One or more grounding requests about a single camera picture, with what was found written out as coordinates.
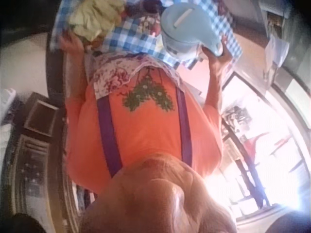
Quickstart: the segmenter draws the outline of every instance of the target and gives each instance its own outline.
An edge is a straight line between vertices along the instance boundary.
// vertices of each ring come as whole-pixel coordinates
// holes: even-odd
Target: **green embroidery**
[[[150,71],[138,80],[132,91],[124,95],[123,106],[129,108],[131,112],[147,100],[154,100],[166,112],[174,110],[171,96],[167,94],[162,84],[153,81]]]

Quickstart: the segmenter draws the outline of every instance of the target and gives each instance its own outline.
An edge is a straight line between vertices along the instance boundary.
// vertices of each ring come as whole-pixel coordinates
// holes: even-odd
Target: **hand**
[[[72,31],[64,31],[59,36],[59,42],[61,49],[74,59],[84,57],[83,43]]]
[[[202,47],[203,53],[208,57],[209,70],[211,74],[221,77],[226,66],[232,61],[232,55],[226,46],[227,37],[222,36],[223,54],[216,57],[209,49]]]

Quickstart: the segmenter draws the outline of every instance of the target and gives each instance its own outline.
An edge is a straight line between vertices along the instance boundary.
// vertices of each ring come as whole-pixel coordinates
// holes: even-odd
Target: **purple suspender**
[[[181,158],[184,163],[191,166],[192,144],[186,99],[185,94],[178,87],[176,87],[176,97],[179,113]],[[122,162],[114,134],[109,96],[97,100],[97,107],[105,159],[109,173],[113,177],[122,168]]]

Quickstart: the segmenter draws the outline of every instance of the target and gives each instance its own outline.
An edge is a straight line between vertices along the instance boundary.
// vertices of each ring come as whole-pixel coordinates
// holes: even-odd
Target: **gingham tablecloth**
[[[75,6],[83,0],[62,0],[58,13],[55,19],[54,28],[52,31],[50,49],[59,48],[58,35],[61,35],[63,29],[68,28],[67,18],[73,12]],[[136,2],[138,0],[127,0],[127,2]],[[191,2],[200,5],[203,10],[207,11],[211,18],[212,29],[216,34],[226,34],[228,36],[227,47],[231,52],[234,60],[237,60],[242,50],[239,46],[233,31],[231,29],[232,17],[229,12],[219,15],[221,0],[161,0],[164,6],[170,6],[178,2]],[[103,45],[98,48],[101,52],[129,50],[132,52],[145,52],[153,57],[164,61],[165,63],[174,66],[178,61],[170,56],[164,48],[156,46],[158,38],[146,34],[142,34],[138,30],[139,19],[127,18],[119,27],[116,27],[109,33]],[[183,62],[186,67],[192,64],[193,60]]]

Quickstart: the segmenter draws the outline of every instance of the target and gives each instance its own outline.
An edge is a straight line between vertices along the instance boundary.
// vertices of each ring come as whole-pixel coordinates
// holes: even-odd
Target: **person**
[[[75,67],[67,172],[98,196],[80,232],[237,232],[203,179],[222,159],[221,79],[232,59],[225,39],[220,57],[202,48],[210,71],[203,108],[173,68],[143,53],[96,57],[87,83],[81,41],[73,33],[59,39]]]

